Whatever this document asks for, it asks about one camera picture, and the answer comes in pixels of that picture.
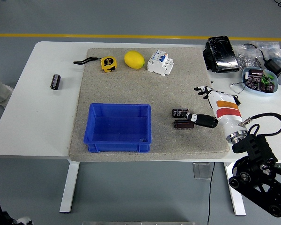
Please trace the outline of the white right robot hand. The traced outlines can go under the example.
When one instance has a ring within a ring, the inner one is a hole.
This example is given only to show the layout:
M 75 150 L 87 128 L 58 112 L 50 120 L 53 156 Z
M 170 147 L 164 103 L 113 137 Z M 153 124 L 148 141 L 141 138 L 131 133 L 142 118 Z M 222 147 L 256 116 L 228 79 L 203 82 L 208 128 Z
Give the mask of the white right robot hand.
M 238 105 L 233 96 L 214 90 L 208 86 L 194 88 L 199 95 L 209 101 L 214 116 L 204 114 L 184 113 L 183 116 L 195 125 L 207 128 L 214 128 L 218 124 L 223 126 L 226 140 L 229 143 L 236 143 L 246 137 L 247 129 L 240 126 L 243 122 Z

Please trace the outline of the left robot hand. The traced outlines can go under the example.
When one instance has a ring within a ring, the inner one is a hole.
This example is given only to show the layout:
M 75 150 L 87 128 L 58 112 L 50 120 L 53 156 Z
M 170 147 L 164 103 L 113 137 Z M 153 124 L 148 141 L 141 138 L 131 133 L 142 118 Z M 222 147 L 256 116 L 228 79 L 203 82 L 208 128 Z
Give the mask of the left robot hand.
M 22 217 L 16 220 L 18 225 L 34 225 L 34 222 L 30 217 Z

